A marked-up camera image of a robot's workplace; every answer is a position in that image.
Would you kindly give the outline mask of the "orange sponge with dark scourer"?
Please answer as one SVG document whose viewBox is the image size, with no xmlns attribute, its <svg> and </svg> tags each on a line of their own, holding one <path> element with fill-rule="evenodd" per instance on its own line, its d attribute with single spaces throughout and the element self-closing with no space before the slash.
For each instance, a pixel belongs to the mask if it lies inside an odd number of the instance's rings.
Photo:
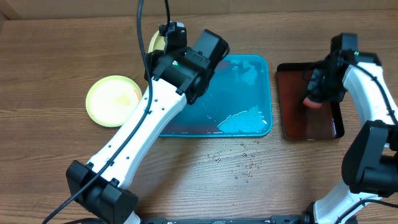
<svg viewBox="0 0 398 224">
<path fill-rule="evenodd" d="M 304 104 L 305 106 L 309 107 L 309 108 L 312 108 L 312 109 L 320 109 L 320 108 L 323 106 L 322 103 L 314 102 L 314 101 L 312 101 L 309 97 L 306 97 L 306 98 L 303 100 L 303 104 Z"/>
</svg>

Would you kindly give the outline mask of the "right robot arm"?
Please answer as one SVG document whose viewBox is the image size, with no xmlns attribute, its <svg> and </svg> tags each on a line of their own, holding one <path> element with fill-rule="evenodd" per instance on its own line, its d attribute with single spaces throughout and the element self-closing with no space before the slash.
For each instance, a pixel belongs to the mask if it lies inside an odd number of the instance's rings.
<svg viewBox="0 0 398 224">
<path fill-rule="evenodd" d="M 361 130 L 341 165 L 342 180 L 325 197 L 310 204 L 300 223 L 355 223 L 355 213 L 370 203 L 386 205 L 397 192 L 397 105 L 384 81 L 376 54 L 334 50 L 316 68 L 304 103 L 353 99 Z"/>
</svg>

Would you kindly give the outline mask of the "yellow-green plate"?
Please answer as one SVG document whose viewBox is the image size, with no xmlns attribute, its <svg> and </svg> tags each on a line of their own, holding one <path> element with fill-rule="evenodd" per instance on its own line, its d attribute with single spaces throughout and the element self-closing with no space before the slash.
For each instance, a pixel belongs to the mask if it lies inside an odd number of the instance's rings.
<svg viewBox="0 0 398 224">
<path fill-rule="evenodd" d="M 165 48 L 165 40 L 164 37 L 159 34 L 157 30 L 156 33 L 152 36 L 148 48 L 148 52 L 153 52 L 154 50 L 164 50 Z"/>
<path fill-rule="evenodd" d="M 121 75 L 98 80 L 86 95 L 86 111 L 97 124 L 115 128 L 122 126 L 142 98 L 136 82 Z"/>
</svg>

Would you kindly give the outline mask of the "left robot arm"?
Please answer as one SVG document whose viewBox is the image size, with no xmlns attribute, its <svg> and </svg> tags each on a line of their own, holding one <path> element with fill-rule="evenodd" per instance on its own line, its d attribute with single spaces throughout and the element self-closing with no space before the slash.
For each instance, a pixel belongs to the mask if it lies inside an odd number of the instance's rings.
<svg viewBox="0 0 398 224">
<path fill-rule="evenodd" d="M 112 139 L 86 164 L 73 161 L 66 177 L 71 199 L 94 218 L 83 223 L 140 223 L 137 195 L 128 188 L 139 164 L 166 125 L 208 89 L 228 43 L 205 29 L 194 47 L 187 46 L 186 28 L 173 22 L 162 50 L 146 54 L 149 86 L 141 101 Z"/>
</svg>

